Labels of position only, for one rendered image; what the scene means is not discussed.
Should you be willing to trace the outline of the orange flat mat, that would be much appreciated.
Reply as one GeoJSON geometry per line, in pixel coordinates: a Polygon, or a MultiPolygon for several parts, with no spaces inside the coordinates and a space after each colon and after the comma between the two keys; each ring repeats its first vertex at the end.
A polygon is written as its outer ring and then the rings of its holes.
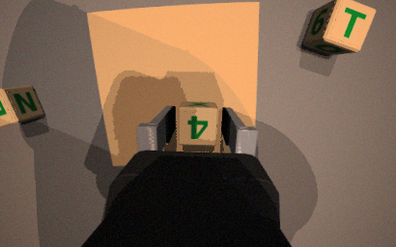
{"type": "Polygon", "coordinates": [[[259,2],[151,7],[87,13],[113,166],[138,153],[136,127],[176,106],[163,151],[231,153],[223,107],[255,127],[259,2]],[[214,102],[216,146],[178,144],[184,101],[214,102]]]}

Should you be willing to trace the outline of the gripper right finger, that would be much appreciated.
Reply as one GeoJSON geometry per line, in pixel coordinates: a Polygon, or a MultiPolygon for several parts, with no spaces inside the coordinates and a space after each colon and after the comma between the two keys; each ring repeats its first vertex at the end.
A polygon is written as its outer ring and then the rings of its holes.
{"type": "Polygon", "coordinates": [[[223,107],[221,131],[231,153],[255,156],[258,130],[254,126],[245,126],[232,108],[223,107]]]}

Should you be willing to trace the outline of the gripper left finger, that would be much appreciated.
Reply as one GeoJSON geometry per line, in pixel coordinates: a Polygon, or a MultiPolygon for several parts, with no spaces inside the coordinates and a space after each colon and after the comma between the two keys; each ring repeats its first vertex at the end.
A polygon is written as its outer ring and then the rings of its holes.
{"type": "Polygon", "coordinates": [[[162,151],[169,144],[176,129],[176,106],[166,106],[149,123],[136,127],[137,149],[140,151],[162,151]]]}

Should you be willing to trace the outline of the tan letter block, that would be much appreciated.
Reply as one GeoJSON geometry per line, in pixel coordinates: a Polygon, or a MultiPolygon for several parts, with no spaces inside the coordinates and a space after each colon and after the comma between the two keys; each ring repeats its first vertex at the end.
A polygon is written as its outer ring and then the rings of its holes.
{"type": "Polygon", "coordinates": [[[332,0],[315,10],[303,45],[330,55],[358,52],[375,13],[353,0],[332,0]]]}
{"type": "Polygon", "coordinates": [[[28,121],[43,114],[32,86],[0,89],[0,128],[28,121]]]}
{"type": "Polygon", "coordinates": [[[178,109],[178,144],[215,146],[218,108],[214,102],[184,101],[178,109]]]}

